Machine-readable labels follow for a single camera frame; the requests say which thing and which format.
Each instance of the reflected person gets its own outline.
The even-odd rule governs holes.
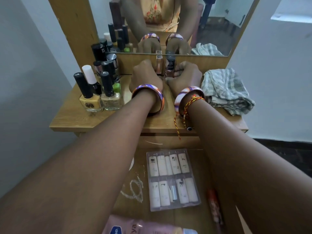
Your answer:
[[[191,38],[197,19],[199,0],[121,0],[121,8],[128,26],[138,40],[138,52],[161,50],[157,38],[142,37],[155,31],[174,32],[168,39],[166,51],[189,54]]]

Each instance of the orange floral top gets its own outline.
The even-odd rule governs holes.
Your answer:
[[[165,31],[174,26],[176,30],[180,0],[141,0],[141,7],[147,27]]]

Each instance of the hand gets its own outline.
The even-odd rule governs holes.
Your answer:
[[[138,52],[154,53],[156,50],[161,50],[161,46],[157,38],[147,38],[138,43]]]
[[[172,51],[174,53],[179,52],[179,54],[189,54],[192,48],[186,40],[182,40],[179,38],[171,38],[167,43],[166,50]]]
[[[174,69],[174,78],[167,77],[166,83],[169,85],[174,97],[189,86],[200,87],[202,73],[196,64],[184,61],[178,64]]]
[[[131,93],[142,84],[152,84],[162,91],[162,80],[157,76],[150,60],[146,59],[133,68],[129,90]]]

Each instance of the wooden table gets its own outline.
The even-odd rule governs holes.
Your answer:
[[[131,98],[128,89],[130,77],[130,75],[124,75],[121,78],[122,95],[125,103]],[[215,188],[218,192],[226,224],[226,228],[223,228],[222,232],[244,233],[232,196],[227,192],[222,180],[218,178],[216,171],[210,165],[208,156],[201,149],[201,142],[196,132],[194,130],[187,131],[181,120],[177,121],[181,134],[181,140],[178,139],[174,126],[174,98],[166,84],[163,94],[165,108],[161,114],[147,118],[135,153],[134,166],[129,171],[112,213],[191,228],[196,230],[198,234],[217,233],[206,200],[207,190]],[[79,102],[80,95],[81,92],[78,86],[75,85],[50,124],[53,131],[74,132],[79,136],[81,133],[88,132],[114,113],[112,111],[100,113],[85,111]],[[232,117],[224,109],[216,110],[242,131],[248,130],[246,123],[240,116]],[[177,148],[188,149],[202,203],[195,207],[150,212],[146,152]]]

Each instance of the pink lotion tube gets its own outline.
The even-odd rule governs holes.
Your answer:
[[[102,234],[197,234],[195,230],[110,215]]]

